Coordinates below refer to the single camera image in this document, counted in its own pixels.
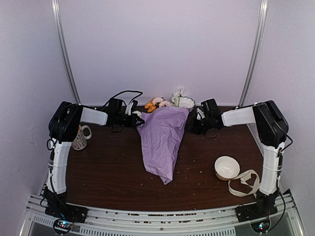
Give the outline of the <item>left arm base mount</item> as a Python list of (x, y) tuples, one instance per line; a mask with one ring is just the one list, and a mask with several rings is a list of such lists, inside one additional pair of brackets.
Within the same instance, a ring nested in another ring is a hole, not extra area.
[(53, 230), (60, 235), (69, 233), (75, 223), (85, 223), (88, 209), (82, 206), (67, 205), (68, 210), (61, 212), (52, 206), (45, 209), (45, 214), (56, 218), (53, 222)]

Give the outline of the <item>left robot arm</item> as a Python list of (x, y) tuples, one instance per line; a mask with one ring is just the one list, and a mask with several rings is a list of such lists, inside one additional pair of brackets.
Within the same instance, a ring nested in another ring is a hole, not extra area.
[(81, 104), (63, 101), (49, 122), (47, 147), (51, 150), (49, 159), (48, 190), (56, 195), (66, 192), (66, 166), (72, 142), (79, 131), (80, 123), (97, 124), (101, 126), (137, 127), (144, 120), (135, 113), (138, 105), (132, 100), (122, 109), (121, 99), (111, 98), (108, 106), (92, 108)]

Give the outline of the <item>purple pink wrapping paper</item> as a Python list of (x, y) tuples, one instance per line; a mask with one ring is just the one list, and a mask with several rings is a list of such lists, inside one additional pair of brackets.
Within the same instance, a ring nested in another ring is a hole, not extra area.
[(184, 107), (162, 107), (143, 113), (145, 123), (137, 127), (145, 170), (159, 176), (164, 185), (173, 181), (188, 115)]

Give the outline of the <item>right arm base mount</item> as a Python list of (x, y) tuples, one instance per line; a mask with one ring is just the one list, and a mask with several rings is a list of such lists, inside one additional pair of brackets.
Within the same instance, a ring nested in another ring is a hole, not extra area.
[(254, 232), (263, 234), (270, 230), (270, 216), (276, 214), (278, 210), (276, 206), (259, 210), (257, 204), (250, 204), (236, 207), (235, 212), (239, 223), (249, 222)]

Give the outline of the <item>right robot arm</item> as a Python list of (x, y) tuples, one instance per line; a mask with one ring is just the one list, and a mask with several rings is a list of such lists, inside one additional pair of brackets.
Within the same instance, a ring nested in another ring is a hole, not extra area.
[(263, 145), (263, 171), (252, 212), (264, 216), (278, 196), (279, 179), (283, 166), (283, 152), (288, 139), (289, 126), (273, 100), (247, 105), (221, 112), (215, 99), (201, 103), (193, 110), (191, 131), (206, 135), (209, 129), (255, 124), (260, 143)]

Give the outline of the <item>beige ribbon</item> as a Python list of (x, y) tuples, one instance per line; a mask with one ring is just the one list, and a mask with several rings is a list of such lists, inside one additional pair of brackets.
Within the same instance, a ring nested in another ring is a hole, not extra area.
[[(250, 184), (248, 184), (248, 180), (251, 179), (252, 175), (255, 175), (255, 181), (254, 181), (253, 185), (250, 185)], [(231, 183), (232, 180), (237, 180), (237, 179), (240, 180), (241, 184), (250, 187), (251, 191), (249, 193), (244, 193), (244, 192), (237, 191), (237, 190), (233, 189), (230, 186), (230, 183)], [(232, 195), (237, 196), (237, 197), (246, 197), (246, 196), (249, 196), (249, 195), (254, 195), (254, 197), (256, 198), (257, 191), (259, 190), (259, 187), (260, 187), (260, 178), (259, 178), (259, 175), (258, 175), (258, 173), (256, 171), (254, 171), (254, 170), (247, 170), (247, 171), (239, 174), (238, 176), (236, 176), (232, 180), (228, 181), (228, 190), (229, 190), (229, 192)]]

